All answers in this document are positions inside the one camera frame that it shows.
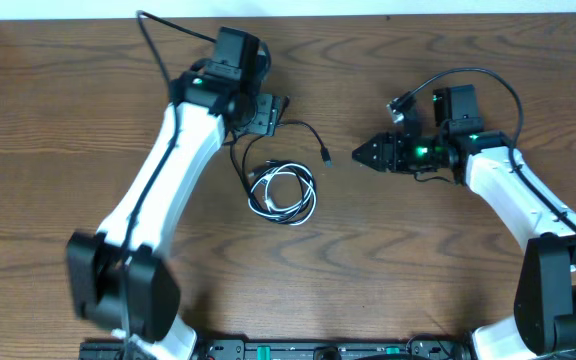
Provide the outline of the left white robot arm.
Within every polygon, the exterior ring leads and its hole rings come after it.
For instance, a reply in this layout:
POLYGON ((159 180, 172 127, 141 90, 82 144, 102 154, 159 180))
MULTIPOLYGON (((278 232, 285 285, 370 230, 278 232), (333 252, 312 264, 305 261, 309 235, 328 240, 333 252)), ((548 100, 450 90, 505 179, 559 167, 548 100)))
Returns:
POLYGON ((75 232, 66 263, 75 313, 122 339, 114 359, 188 359, 196 332, 166 265, 199 177, 226 136, 271 136, 281 99, 260 91, 267 45, 222 27, 214 53, 167 81, 160 133, 129 190, 93 234, 75 232))

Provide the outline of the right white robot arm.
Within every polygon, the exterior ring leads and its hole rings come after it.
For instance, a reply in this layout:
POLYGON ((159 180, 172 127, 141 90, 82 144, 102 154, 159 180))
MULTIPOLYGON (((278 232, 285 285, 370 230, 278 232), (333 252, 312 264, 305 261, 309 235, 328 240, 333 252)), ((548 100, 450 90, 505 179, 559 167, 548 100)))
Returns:
POLYGON ((387 108, 397 127, 352 153, 379 172, 423 182, 449 169, 453 182, 479 195, 524 253, 510 317, 474 330, 475 359, 564 358, 576 353, 576 213, 525 164, 501 131, 487 131, 472 85, 433 92, 438 133, 425 136, 414 96, 387 108))

